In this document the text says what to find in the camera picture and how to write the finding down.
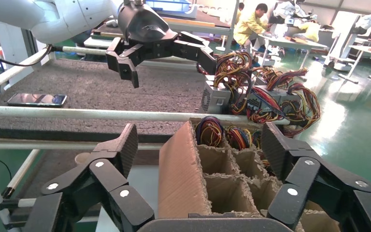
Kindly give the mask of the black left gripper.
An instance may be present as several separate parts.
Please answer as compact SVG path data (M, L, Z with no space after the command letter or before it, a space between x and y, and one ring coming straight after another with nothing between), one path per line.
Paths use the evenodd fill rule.
M108 68L139 87L136 66L144 60L175 56L197 62L214 75L217 62L207 40L182 31L179 34L143 1L125 1L119 9L118 26L125 40L115 37L106 50Z

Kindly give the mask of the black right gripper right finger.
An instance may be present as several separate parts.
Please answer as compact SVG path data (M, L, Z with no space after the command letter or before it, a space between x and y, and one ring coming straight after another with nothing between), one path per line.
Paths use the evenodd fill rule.
M267 217L296 228L311 201L339 223L342 232L371 232L371 183L323 160L304 141L288 138L273 123L263 125L261 148L283 183Z

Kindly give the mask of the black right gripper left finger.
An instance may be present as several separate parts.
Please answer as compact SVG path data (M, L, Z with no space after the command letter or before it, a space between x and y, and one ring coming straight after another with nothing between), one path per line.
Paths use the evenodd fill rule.
M118 138L97 144L85 162L44 184L23 231L72 232L97 204L120 231L138 231L155 214L128 183L137 151L136 125L129 123Z

